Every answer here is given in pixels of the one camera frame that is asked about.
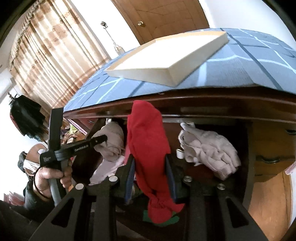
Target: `curtain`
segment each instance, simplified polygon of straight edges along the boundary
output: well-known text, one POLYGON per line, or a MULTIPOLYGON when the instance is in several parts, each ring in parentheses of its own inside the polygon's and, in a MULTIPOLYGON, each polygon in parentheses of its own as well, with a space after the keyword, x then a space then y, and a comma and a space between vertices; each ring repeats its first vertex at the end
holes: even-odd
POLYGON ((38 0, 29 9, 9 59, 23 94, 45 112, 63 107, 109 56, 67 0, 38 0))

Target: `red sock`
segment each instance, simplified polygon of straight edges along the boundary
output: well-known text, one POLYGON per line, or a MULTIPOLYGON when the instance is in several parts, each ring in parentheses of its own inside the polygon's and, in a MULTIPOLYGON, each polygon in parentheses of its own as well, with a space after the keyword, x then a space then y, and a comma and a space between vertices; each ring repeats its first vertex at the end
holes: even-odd
POLYGON ((150 198, 148 216, 154 223, 163 223, 171 218, 172 211, 180 212, 184 204, 175 204, 170 197, 165 175, 165 155, 170 153, 170 146, 161 113, 149 102, 136 100, 127 127, 137 183, 150 198))

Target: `green cloth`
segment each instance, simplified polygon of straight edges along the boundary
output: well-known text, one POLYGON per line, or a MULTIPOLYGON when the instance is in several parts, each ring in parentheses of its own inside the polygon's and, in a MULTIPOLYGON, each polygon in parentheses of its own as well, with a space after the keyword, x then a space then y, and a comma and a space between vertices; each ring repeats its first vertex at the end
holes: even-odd
POLYGON ((173 216, 168 220, 168 221, 165 221, 164 223, 153 223, 151 221, 151 219, 148 217, 148 211, 147 210, 144 210, 143 212, 143 221, 144 222, 148 222, 148 223, 153 223, 155 226, 158 226, 158 227, 166 227, 168 225, 171 225, 171 224, 175 224, 179 221, 179 217, 178 216, 174 216, 176 213, 173 212, 173 216))
POLYGON ((74 134, 74 133, 76 133, 78 131, 78 129, 75 127, 75 126, 73 126, 72 124, 70 124, 70 130, 68 131, 69 132, 69 134, 74 134))

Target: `sleeve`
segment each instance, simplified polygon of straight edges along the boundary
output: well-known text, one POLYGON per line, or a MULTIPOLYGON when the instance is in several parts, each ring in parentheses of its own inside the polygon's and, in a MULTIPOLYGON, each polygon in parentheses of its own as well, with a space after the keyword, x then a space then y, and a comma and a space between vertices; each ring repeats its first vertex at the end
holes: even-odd
POLYGON ((16 212, 14 207, 0 200, 0 240, 28 241, 39 223, 16 212))
POLYGON ((53 210, 54 201, 50 199, 48 202, 41 200, 33 190, 33 180, 27 183, 25 193, 25 205, 12 206, 12 209, 28 219, 42 222, 46 216, 53 210))

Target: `finger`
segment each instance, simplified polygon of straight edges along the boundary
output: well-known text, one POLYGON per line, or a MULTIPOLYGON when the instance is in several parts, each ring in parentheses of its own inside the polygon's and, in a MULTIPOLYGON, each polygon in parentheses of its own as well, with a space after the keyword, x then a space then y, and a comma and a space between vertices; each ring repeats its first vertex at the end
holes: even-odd
POLYGON ((44 179, 50 179, 50 178, 60 179, 64 175, 63 172, 61 172, 60 170, 56 170, 48 167, 42 167, 38 172, 40 177, 44 179))
POLYGON ((66 167, 64 170, 64 176, 65 177, 70 177, 72 176, 72 167, 66 167))
POLYGON ((61 184, 63 184, 64 188, 68 188, 72 185, 72 180, 68 178, 61 179, 61 184))
POLYGON ((71 177, 63 177, 61 179, 61 184, 66 184, 67 182, 72 182, 72 178, 71 177))

